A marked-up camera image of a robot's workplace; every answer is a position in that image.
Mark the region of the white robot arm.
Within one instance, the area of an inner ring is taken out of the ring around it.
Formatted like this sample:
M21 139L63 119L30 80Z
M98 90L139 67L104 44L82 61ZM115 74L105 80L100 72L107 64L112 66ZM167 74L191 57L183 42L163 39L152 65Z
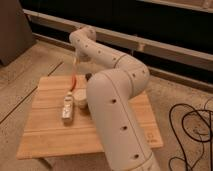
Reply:
M83 27L69 35L80 59L90 57L105 66L86 86L92 120L113 171L161 171L129 100L146 88L150 72L133 56L96 41L96 32Z

